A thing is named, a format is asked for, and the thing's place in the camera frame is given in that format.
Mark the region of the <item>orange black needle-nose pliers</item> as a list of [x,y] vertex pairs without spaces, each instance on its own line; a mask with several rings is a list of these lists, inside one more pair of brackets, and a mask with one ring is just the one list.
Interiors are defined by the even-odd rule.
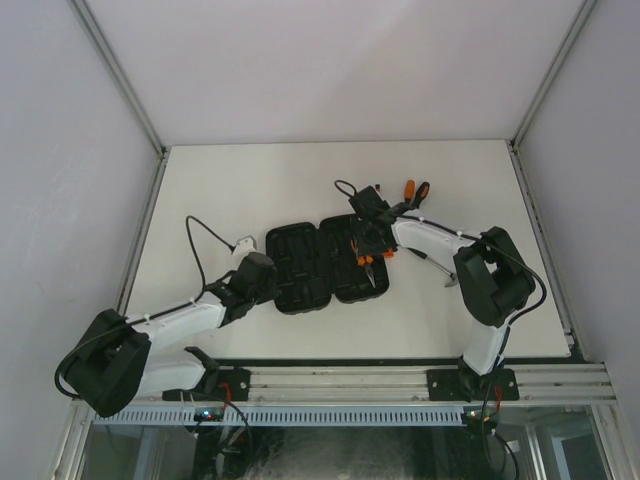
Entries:
[[373,261],[374,261],[373,257],[372,256],[368,256],[368,255],[365,255],[365,256],[361,255],[359,253],[357,243],[356,243],[356,241],[354,239],[350,240],[350,245],[351,245],[351,249],[352,249],[352,251],[353,251],[353,253],[355,255],[357,265],[364,270],[369,283],[371,284],[371,286],[373,288],[375,288],[376,287],[376,281],[375,281],[374,271],[373,271],[373,267],[372,267]]

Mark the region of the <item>black handled long tool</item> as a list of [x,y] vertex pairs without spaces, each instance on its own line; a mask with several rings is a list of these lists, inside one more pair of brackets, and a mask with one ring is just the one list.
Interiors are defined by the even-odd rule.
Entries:
[[456,286],[458,284],[458,277],[457,277],[456,273],[454,273],[453,271],[447,269],[444,265],[442,265],[441,263],[437,262],[436,260],[434,260],[433,258],[428,256],[424,252],[421,252],[421,251],[413,249],[413,248],[409,248],[409,251],[411,253],[413,253],[414,255],[418,256],[419,258],[421,258],[422,260],[427,261],[432,266],[435,266],[439,271],[444,273],[448,277],[448,281],[445,283],[445,287],[446,288],[451,288],[451,287],[454,287],[454,286]]

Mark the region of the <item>black orange handled screwdriver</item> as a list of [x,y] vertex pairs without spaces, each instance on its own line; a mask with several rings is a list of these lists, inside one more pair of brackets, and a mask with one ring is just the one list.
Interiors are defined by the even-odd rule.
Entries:
[[430,183],[427,181],[422,182],[415,190],[412,206],[418,209],[421,203],[426,199],[430,191]]

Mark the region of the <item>black plastic tool case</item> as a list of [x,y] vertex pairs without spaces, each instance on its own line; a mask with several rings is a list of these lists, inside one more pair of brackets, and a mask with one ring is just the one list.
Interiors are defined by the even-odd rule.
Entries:
[[354,214],[323,219],[318,225],[300,222],[274,228],[266,234],[266,255],[277,270],[283,314],[309,313],[325,308],[332,299],[352,304],[377,298],[390,286],[385,259],[375,257],[371,269],[358,264],[352,248]]

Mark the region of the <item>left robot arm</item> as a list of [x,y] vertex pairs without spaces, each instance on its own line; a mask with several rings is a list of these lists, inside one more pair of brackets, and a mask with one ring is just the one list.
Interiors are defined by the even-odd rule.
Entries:
[[235,270],[187,302],[132,318],[114,309],[96,315],[54,373],[58,391],[85,401],[111,417],[132,400],[167,390],[186,390],[196,399],[215,395],[217,364],[188,340],[229,325],[277,294],[271,258],[245,255]]

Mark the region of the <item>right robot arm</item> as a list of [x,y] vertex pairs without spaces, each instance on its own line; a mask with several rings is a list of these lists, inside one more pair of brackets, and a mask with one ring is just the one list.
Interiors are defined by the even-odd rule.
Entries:
[[454,276],[472,318],[459,385],[470,398],[485,397],[495,386],[493,371],[504,359],[511,325],[531,311],[529,298],[543,285],[539,275],[500,227],[455,230],[427,219],[414,199],[389,205],[372,186],[347,197],[356,214],[352,231],[360,258],[404,249]]

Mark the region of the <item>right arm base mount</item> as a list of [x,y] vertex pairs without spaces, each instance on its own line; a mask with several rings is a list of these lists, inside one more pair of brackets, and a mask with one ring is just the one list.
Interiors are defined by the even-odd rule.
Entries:
[[517,401],[520,393],[512,369],[498,367],[494,372],[478,376],[470,369],[429,369],[426,371],[428,395],[431,401],[496,400],[497,394],[506,401]]

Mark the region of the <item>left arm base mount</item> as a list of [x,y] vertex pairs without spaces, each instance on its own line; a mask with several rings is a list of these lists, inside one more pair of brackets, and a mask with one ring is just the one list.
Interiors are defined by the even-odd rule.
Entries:
[[204,401],[208,399],[224,398],[227,401],[247,401],[251,386],[251,372],[240,367],[221,367],[213,358],[195,346],[185,348],[185,351],[197,359],[204,368],[203,376],[190,390],[167,390],[162,393],[164,401]]

